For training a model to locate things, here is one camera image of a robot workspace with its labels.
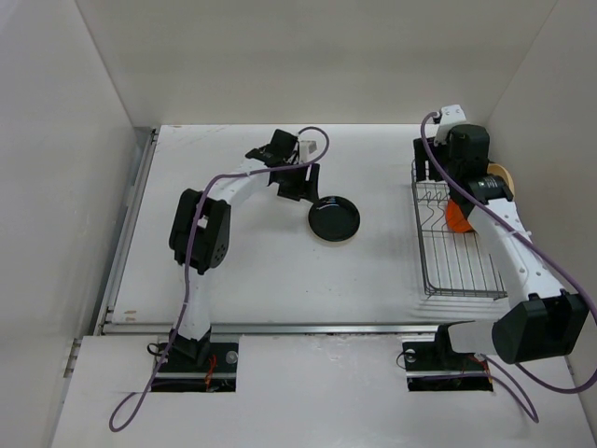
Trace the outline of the black plate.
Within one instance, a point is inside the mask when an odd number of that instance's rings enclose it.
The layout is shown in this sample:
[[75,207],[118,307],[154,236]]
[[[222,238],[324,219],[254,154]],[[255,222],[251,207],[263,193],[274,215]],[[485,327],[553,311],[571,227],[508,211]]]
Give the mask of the black plate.
[[308,213],[310,230],[329,243],[341,243],[358,232],[361,216],[356,205],[341,196],[326,196],[316,201]]

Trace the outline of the beige cartoon plate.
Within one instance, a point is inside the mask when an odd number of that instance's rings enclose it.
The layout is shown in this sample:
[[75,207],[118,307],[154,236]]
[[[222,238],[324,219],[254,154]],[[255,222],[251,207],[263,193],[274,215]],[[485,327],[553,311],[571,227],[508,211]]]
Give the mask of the beige cartoon plate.
[[512,195],[515,195],[513,177],[503,165],[495,162],[490,162],[488,164],[487,173],[489,175],[495,175],[500,177],[504,181],[505,185],[508,187]]

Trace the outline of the orange plate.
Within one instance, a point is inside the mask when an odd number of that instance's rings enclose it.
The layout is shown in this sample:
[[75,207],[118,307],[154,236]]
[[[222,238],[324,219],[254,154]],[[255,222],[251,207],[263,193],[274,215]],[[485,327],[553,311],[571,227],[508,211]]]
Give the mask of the orange plate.
[[452,199],[449,199],[447,202],[445,220],[449,230],[455,233],[469,233],[474,231],[458,204]]

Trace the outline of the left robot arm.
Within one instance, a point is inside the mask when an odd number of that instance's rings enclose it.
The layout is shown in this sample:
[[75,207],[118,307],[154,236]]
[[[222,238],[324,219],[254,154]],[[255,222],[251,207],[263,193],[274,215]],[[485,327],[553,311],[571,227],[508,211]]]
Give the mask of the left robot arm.
[[318,161],[328,149],[329,137],[319,128],[296,134],[277,129],[268,144],[249,150],[236,170],[216,175],[201,191],[181,194],[169,247],[183,268],[185,293],[166,347],[185,368],[198,370],[210,356],[210,301],[201,277],[228,254],[232,211],[272,184],[280,197],[315,202]]

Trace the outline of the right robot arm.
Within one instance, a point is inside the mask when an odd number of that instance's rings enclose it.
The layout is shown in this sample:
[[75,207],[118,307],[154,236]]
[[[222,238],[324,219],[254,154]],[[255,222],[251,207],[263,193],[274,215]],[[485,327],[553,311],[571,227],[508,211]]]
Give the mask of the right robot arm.
[[489,161],[489,144],[486,129],[472,124],[454,126],[438,146],[430,138],[413,142],[418,179],[451,178],[450,200],[491,256],[508,300],[499,317],[446,326],[446,336],[432,345],[445,368],[466,353],[497,355],[507,364],[566,356],[589,314],[580,295],[567,291],[530,249],[506,172]]

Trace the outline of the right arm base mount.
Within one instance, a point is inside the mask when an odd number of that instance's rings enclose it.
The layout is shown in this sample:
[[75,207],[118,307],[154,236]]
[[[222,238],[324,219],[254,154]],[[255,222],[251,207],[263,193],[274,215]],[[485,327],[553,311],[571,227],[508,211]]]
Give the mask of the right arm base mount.
[[396,363],[406,371],[409,392],[493,392],[485,361],[437,342],[403,342]]

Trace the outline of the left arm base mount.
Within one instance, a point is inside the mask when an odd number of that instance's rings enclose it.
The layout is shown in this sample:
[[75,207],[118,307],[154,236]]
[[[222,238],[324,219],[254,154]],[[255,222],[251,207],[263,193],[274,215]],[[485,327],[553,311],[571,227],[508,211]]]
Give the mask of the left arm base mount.
[[150,391],[174,393],[233,393],[237,386],[239,344],[211,343],[201,365],[171,348],[152,380]]

